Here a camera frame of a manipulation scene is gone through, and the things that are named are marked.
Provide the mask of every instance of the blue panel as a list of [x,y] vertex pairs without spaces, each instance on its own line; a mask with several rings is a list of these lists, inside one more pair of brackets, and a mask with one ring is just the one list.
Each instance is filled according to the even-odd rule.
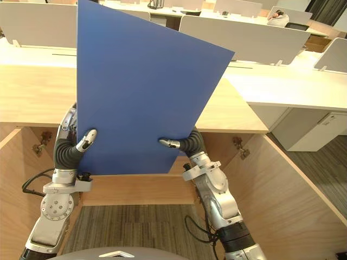
[[98,130],[80,170],[167,173],[234,53],[123,12],[78,6],[78,136]]

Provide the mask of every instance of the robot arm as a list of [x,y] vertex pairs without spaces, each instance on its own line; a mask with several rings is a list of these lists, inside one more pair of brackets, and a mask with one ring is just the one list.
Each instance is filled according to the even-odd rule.
[[92,129],[76,144],[76,106],[70,108],[58,128],[52,182],[43,187],[46,195],[41,202],[41,215],[29,235],[20,260],[42,260],[56,256],[74,208],[72,193],[91,189],[89,176],[77,176],[77,167],[96,135],[97,131]]
[[179,148],[189,157],[191,164],[185,165],[185,181],[194,180],[198,195],[207,216],[223,244],[226,260],[266,260],[260,246],[250,235],[228,188],[228,179],[220,170],[221,163],[213,162],[204,151],[203,138],[194,128],[188,138],[159,142],[167,147]]

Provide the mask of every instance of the floor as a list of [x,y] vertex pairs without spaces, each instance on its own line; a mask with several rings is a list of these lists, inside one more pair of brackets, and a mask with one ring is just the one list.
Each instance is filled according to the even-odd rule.
[[339,135],[318,152],[288,152],[268,136],[347,218],[347,135]]
[[[190,260],[214,259],[212,248],[188,233],[185,215],[199,220],[194,205],[84,206],[63,254],[105,246],[144,246]],[[193,225],[200,239],[207,237]]]

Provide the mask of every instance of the white desk partition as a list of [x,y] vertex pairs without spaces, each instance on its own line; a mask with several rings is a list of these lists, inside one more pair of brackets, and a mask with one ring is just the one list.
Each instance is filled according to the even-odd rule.
[[335,38],[314,67],[347,73],[347,39]]
[[301,12],[275,5],[272,7],[267,17],[272,17],[277,10],[281,10],[287,14],[289,16],[289,22],[291,23],[307,24],[312,16],[311,12]]
[[204,0],[165,0],[165,7],[183,7],[187,10],[201,10]]
[[262,4],[241,0],[217,0],[213,12],[224,11],[230,14],[240,14],[242,16],[257,17],[261,11]]
[[76,5],[0,2],[0,27],[9,43],[76,48]]
[[265,64],[290,64],[310,36],[307,31],[197,16],[183,16],[179,31],[234,51],[233,60]]
[[118,11],[122,11],[128,15],[139,17],[143,20],[150,21],[151,20],[151,14],[146,11],[134,11],[134,10],[122,10],[118,9]]

